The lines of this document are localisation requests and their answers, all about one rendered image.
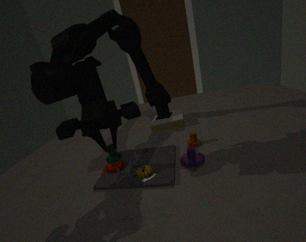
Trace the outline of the yellow gear with black stripe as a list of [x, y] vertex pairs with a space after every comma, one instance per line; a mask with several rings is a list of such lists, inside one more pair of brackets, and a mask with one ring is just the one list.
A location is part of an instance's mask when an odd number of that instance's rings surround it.
[[153, 171], [150, 165], [148, 166], [145, 165], [145, 168], [146, 169], [142, 169], [139, 167], [139, 169], [137, 169], [137, 175], [139, 175], [139, 177], [141, 176], [144, 177], [145, 175], [148, 176], [148, 174], [151, 174], [151, 172]]

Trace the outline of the orange gear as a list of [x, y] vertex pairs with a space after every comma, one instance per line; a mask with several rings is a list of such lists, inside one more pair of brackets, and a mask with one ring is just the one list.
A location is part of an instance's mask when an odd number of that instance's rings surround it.
[[190, 132], [190, 139], [188, 141], [188, 146], [197, 147], [200, 146], [201, 142], [199, 139], [197, 139], [197, 133], [196, 132]]

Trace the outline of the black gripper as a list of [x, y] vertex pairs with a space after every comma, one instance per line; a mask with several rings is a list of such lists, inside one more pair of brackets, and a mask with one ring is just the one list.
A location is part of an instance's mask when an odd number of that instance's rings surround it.
[[[98, 100], [97, 95], [98, 94], [103, 94], [105, 96], [103, 87], [95, 89], [95, 90], [91, 90], [88, 92], [83, 92], [83, 93], [78, 93], [78, 99], [79, 102], [81, 104], [81, 100], [84, 98], [87, 98], [88, 101], [95, 101]], [[105, 96], [106, 98], [106, 96]], [[82, 105], [82, 104], [81, 104]], [[121, 109], [118, 109], [118, 117], [114, 118], [113, 120], [111, 120], [111, 126], [109, 127], [110, 129], [110, 133], [111, 133], [111, 138], [112, 138], [112, 142], [113, 142], [113, 146], [114, 149], [116, 149], [116, 134], [117, 134], [117, 128], [118, 126], [121, 126], [121, 118], [120, 117], [124, 117], [128, 120], [133, 119], [133, 118], [137, 118], [141, 116], [140, 110], [138, 105], [135, 102], [129, 102], [129, 103], [125, 103], [120, 105]], [[90, 138], [92, 138], [94, 141], [96, 141], [100, 147], [107, 153], [107, 146], [106, 143], [102, 137], [102, 134], [100, 132], [100, 130], [95, 131], [94, 133], [88, 133], [87, 130], [85, 129], [82, 121], [78, 120], [77, 118], [73, 118], [70, 120], [66, 120], [63, 121], [56, 129], [56, 134], [59, 138], [59, 140], [63, 140], [66, 138], [71, 138], [74, 136], [76, 130], [81, 129], [82, 131], [82, 136], [88, 136]]]

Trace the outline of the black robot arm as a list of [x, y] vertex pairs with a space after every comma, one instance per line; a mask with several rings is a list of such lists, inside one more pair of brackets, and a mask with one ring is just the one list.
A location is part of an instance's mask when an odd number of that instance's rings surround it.
[[[112, 29], [112, 27], [119, 27]], [[74, 24], [51, 39], [50, 62], [35, 62], [30, 65], [31, 89], [44, 104], [52, 104], [102, 87], [96, 66], [101, 62], [93, 56], [85, 58], [96, 46], [96, 40], [108, 32], [109, 37], [129, 54], [145, 86], [145, 96], [150, 106], [155, 106], [158, 119], [169, 118], [170, 95], [163, 85], [156, 81], [141, 49], [141, 35], [138, 25], [130, 18], [110, 10], [89, 24]], [[76, 62], [76, 63], [75, 63]], [[75, 63], [72, 65], [72, 63]], [[81, 121], [88, 133], [108, 129], [111, 120], [118, 117], [114, 100], [107, 101], [103, 94], [98, 100], [81, 100]]]

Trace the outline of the green gear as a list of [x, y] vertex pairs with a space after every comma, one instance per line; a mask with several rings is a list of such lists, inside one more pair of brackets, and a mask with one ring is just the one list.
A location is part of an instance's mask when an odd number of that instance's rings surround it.
[[106, 159], [106, 161], [108, 163], [112, 164], [113, 162], [115, 163], [116, 161], [119, 162], [119, 160], [121, 160], [122, 155], [121, 155], [121, 153], [116, 152], [113, 144], [108, 145], [106, 148], [107, 148], [107, 151], [108, 151], [108, 154], [109, 154], [109, 156]]

